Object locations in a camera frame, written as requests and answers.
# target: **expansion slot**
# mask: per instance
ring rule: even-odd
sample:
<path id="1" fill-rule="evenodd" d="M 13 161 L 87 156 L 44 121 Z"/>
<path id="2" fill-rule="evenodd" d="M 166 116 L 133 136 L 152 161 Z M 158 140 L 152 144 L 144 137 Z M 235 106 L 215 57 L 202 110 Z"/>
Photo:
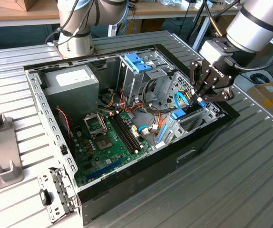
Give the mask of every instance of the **expansion slot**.
<path id="1" fill-rule="evenodd" d="M 138 141 L 134 138 L 132 133 L 127 129 L 123 120 L 120 116 L 112 116 L 109 118 L 112 126 L 115 128 L 119 134 L 121 140 L 126 145 L 130 153 L 135 153 L 137 150 L 140 150 Z"/>
<path id="2" fill-rule="evenodd" d="M 113 169 L 114 167 L 119 166 L 119 165 L 121 164 L 121 161 L 122 161 L 122 160 L 123 160 L 123 158 L 121 158 L 121 159 L 115 161 L 114 163 L 109 164 L 108 166 L 106 166 L 106 167 L 104 167 L 104 168 L 102 168 L 102 169 L 100 169 L 100 170 L 98 170 L 98 171 L 96 171 L 96 172 L 94 172 L 94 173 L 88 175 L 88 176 L 87 176 L 87 179 L 89 180 L 89 179 L 91 179 L 91 178 L 96 178 L 97 176 L 102 175 L 103 173 L 105 173 L 105 172 L 107 172 L 107 171 Z"/>

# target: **blue drive latch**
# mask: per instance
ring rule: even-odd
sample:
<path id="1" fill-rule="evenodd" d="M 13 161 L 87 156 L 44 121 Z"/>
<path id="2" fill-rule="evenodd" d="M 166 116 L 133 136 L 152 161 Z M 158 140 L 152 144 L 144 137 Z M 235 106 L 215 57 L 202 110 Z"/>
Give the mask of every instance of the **blue drive latch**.
<path id="1" fill-rule="evenodd" d="M 125 60 L 131 65 L 131 67 L 137 71 L 138 73 L 142 73 L 148 70 L 152 70 L 151 66 L 148 66 L 144 61 L 143 58 L 138 56 L 136 53 L 127 54 L 124 57 Z"/>

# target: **white sticker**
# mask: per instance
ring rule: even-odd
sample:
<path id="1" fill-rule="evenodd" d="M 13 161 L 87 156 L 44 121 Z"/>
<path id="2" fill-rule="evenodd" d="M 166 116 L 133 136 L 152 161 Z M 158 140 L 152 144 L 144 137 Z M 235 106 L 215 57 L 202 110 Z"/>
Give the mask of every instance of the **white sticker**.
<path id="1" fill-rule="evenodd" d="M 273 86 L 266 86 L 265 87 L 267 90 L 269 90 L 270 92 L 273 92 Z"/>
<path id="2" fill-rule="evenodd" d="M 148 61 L 146 62 L 147 65 L 154 65 L 154 63 L 152 61 Z"/>
<path id="3" fill-rule="evenodd" d="M 63 73 L 57 75 L 55 78 L 58 81 L 59 86 L 67 86 L 70 84 L 83 82 L 90 79 L 89 75 L 84 69 Z"/>

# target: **aluminum profile table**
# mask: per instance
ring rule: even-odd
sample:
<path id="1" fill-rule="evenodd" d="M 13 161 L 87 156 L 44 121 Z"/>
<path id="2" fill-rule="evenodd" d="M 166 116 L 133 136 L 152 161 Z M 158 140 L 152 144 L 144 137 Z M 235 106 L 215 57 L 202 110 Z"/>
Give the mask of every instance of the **aluminum profile table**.
<path id="1" fill-rule="evenodd" d="M 200 58 L 166 31 L 95 39 L 98 52 L 163 44 L 185 65 Z M 37 175 L 57 167 L 22 66 L 60 59 L 45 45 L 0 50 L 0 112 L 14 118 L 25 178 L 0 190 L 0 228 L 50 227 Z M 273 227 L 273 117 L 237 87 L 229 101 L 240 117 L 203 154 L 89 227 Z M 80 227 L 77 213 L 55 225 Z"/>

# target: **ram slot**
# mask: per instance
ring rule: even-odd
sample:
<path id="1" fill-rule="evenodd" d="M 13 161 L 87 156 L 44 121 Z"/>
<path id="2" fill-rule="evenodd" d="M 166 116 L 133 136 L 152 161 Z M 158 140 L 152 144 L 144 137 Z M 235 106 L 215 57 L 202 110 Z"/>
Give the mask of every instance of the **ram slot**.
<path id="1" fill-rule="evenodd" d="M 133 153 L 135 151 L 133 145 L 131 145 L 131 143 L 129 142 L 129 139 L 125 136 L 124 132 L 118 126 L 116 120 L 113 117 L 111 117 L 109 119 L 109 121 L 111 122 L 112 126 L 114 127 L 114 129 L 118 133 L 118 135 L 121 138 L 121 140 L 123 141 L 123 143 L 126 145 L 126 147 L 129 150 L 129 152 Z"/>
<path id="2" fill-rule="evenodd" d="M 140 150 L 140 146 L 138 144 L 138 141 L 135 139 L 134 135 L 127 129 L 127 127 L 123 123 L 123 119 L 120 116 L 116 116 L 115 120 L 118 122 L 118 124 L 123 129 L 123 131 L 125 132 L 125 135 L 127 135 L 129 137 L 132 144 L 134 145 L 135 150 Z"/>

